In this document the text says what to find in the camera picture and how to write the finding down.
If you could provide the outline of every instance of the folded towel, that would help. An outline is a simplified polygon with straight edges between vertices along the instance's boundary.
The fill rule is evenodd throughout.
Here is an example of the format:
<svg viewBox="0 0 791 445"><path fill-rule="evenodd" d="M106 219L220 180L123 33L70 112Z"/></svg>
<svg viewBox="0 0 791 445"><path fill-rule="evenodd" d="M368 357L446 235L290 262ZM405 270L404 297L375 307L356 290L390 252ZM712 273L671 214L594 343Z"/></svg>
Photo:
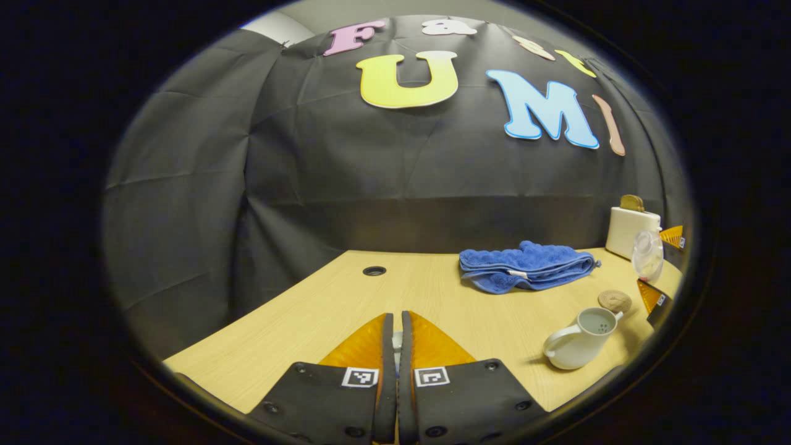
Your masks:
<svg viewBox="0 0 791 445"><path fill-rule="evenodd" d="M590 274L601 261L587 252L565 245L540 245L522 241L519 249L464 250L459 254L463 280L471 280L492 294L521 287L541 291L570 283Z"/></svg>

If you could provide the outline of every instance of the table surface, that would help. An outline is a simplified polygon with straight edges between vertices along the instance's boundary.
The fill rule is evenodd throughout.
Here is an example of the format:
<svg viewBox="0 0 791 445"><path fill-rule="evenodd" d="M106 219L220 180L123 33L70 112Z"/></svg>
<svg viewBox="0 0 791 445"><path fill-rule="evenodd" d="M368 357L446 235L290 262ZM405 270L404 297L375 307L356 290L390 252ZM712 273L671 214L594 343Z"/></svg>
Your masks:
<svg viewBox="0 0 791 445"><path fill-rule="evenodd" d="M350 250L277 298L165 360L175 372L243 413L250 412L297 361L318 363L361 325L385 312L401 330L401 311L412 310L445 331L478 360L497 358L547 411L624 364L653 332L645 320L631 263L604 248L590 252L602 267L585 278L545 291L480 291L460 279L458 254L383 253ZM381 276L362 269L383 266ZM671 297L681 272L664 262L653 283ZM631 309L601 353L574 371L552 367L544 340L571 325L586 307L599 306L601 291L632 298Z"/></svg>

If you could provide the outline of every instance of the orange object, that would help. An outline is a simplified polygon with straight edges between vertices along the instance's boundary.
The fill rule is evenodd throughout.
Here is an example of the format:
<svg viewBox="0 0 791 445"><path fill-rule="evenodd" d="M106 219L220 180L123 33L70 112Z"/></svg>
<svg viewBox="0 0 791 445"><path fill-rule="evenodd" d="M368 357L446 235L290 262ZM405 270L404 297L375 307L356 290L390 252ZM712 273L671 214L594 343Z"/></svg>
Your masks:
<svg viewBox="0 0 791 445"><path fill-rule="evenodd" d="M324 357L319 365L365 367L378 369L382 375L382 327L387 314L382 314L354 331ZM377 385L377 405L382 385Z"/></svg>
<svg viewBox="0 0 791 445"><path fill-rule="evenodd" d="M473 363L475 359L431 321L409 311L412 319L412 369Z"/></svg>
<svg viewBox="0 0 791 445"><path fill-rule="evenodd" d="M645 310L648 310L648 313L651 314L651 311L662 296L662 292L653 286L649 286L640 279L638 279L638 288L640 289L640 296L643 299L643 304L645 304Z"/></svg>
<svg viewBox="0 0 791 445"><path fill-rule="evenodd" d="M668 243L669 245L672 245L677 249L682 249L683 245L681 244L681 240L683 238L681 238L681 234L683 229L683 226L671 227L669 229L662 230L659 233L659 237L662 238L662 241Z"/></svg>

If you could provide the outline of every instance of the black fabric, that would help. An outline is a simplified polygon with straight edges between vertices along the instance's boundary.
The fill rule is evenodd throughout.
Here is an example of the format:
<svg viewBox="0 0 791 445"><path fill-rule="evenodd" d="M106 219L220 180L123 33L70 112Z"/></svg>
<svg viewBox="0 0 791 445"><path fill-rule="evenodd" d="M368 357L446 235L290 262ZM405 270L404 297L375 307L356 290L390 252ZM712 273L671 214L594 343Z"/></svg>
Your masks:
<svg viewBox="0 0 791 445"><path fill-rule="evenodd" d="M104 240L122 307L156 353L178 352L347 249L599 247L624 194L664 227L683 223L685 184L665 173L674 142L616 67L589 62L606 74L591 78L512 38L565 49L552 36L483 21L454 17L474 36L423 34L436 18L385 19L361 48L327 57L330 33L281 49L237 31L153 95L108 179ZM404 55L399 82L420 86L430 73L414 55L428 50L458 55L453 97L395 110L362 100L357 62ZM574 88L600 148L508 136L489 69L515 71L542 93L549 81ZM610 149L592 94L612 106L625 157Z"/></svg>
<svg viewBox="0 0 791 445"><path fill-rule="evenodd" d="M233 32L164 83L107 179L103 241L116 299L161 358L231 320L248 123L280 45Z"/></svg>

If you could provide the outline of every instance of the letter m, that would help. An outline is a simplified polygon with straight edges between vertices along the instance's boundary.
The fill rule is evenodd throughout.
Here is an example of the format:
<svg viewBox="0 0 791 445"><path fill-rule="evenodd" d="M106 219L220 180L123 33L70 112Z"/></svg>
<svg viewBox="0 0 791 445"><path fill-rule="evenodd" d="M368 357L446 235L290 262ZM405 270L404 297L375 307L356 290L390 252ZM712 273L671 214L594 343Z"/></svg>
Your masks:
<svg viewBox="0 0 791 445"><path fill-rule="evenodd" d="M530 118L536 115L541 126L552 139L560 138L562 121L566 119L566 139L570 143L591 149L599 148L599 140L591 132L585 115L577 102L577 92L558 82L547 83L544 96L530 82L512 71L488 70L486 75L500 84L511 121L505 125L509 136L521 139L538 139L541 127Z"/></svg>

